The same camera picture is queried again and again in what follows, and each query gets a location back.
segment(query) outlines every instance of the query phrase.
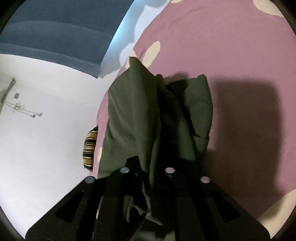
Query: wall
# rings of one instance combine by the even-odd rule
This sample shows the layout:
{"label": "wall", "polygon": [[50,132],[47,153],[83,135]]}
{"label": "wall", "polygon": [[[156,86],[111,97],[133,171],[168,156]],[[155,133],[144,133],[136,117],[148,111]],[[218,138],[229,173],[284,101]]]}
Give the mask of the wall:
{"label": "wall", "polygon": [[[119,71],[110,71],[112,63],[123,66],[143,30],[168,3],[137,9],[140,1],[135,0],[115,34],[98,79],[50,62],[0,55],[0,91],[12,76],[16,79],[6,101],[43,113],[31,118],[4,106],[0,115],[0,205],[23,237],[89,173],[82,163],[83,142]],[[136,24],[127,34],[132,18]]]}

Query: yellow and black striped fabric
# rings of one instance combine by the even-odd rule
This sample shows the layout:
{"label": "yellow and black striped fabric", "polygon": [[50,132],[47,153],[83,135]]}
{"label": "yellow and black striped fabric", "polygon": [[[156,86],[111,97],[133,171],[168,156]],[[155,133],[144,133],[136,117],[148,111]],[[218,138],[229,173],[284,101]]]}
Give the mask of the yellow and black striped fabric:
{"label": "yellow and black striped fabric", "polygon": [[93,128],[86,136],[83,148],[83,165],[88,170],[93,170],[94,150],[96,147],[96,139],[98,136],[98,126]]}

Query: round metal bolt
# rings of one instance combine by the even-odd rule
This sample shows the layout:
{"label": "round metal bolt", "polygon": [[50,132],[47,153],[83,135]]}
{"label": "round metal bolt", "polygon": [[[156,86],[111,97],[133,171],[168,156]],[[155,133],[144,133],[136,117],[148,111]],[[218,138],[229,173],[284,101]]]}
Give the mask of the round metal bolt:
{"label": "round metal bolt", "polygon": [[120,169],[120,172],[123,174],[129,173],[130,169],[128,167],[123,167]]}
{"label": "round metal bolt", "polygon": [[211,179],[208,177],[202,177],[200,180],[202,183],[209,183],[211,181]]}
{"label": "round metal bolt", "polygon": [[92,177],[92,176],[86,177],[86,178],[84,179],[84,181],[85,181],[86,183],[93,183],[94,180],[95,180],[95,178]]}
{"label": "round metal bolt", "polygon": [[176,170],[174,169],[174,168],[172,168],[172,167],[167,167],[166,169],[165,169],[165,172],[166,173],[168,173],[168,174],[172,174],[172,173],[174,173]]}

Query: pink bedsheet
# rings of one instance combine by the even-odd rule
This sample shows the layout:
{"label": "pink bedsheet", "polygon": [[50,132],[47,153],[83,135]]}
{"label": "pink bedsheet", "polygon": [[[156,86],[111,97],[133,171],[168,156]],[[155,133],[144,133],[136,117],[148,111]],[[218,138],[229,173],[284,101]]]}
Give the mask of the pink bedsheet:
{"label": "pink bedsheet", "polygon": [[[147,62],[156,42],[160,47],[147,64],[151,73],[162,74],[167,82],[207,76],[214,113],[206,173],[258,218],[296,189],[292,29],[283,17],[258,10],[251,0],[182,0],[169,3],[153,20],[132,55]],[[93,176],[107,107],[106,95],[98,113]]]}

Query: green cloth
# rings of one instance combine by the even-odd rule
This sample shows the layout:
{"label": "green cloth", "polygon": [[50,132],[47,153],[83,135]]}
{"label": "green cloth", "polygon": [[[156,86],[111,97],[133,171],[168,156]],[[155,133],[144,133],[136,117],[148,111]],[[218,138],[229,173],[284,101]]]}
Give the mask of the green cloth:
{"label": "green cloth", "polygon": [[[162,162],[189,178],[198,177],[213,115],[205,75],[165,85],[162,75],[154,76],[131,57],[130,68],[114,81],[108,95],[109,120],[98,178],[125,166],[133,156],[139,157],[150,188]],[[148,226],[171,231],[170,225],[164,224],[171,217],[157,215],[163,213],[166,203],[149,200],[145,191],[143,195],[146,210],[139,211],[141,205],[132,199],[127,201],[129,207],[146,215],[132,240],[163,240],[164,236],[157,237]]]}

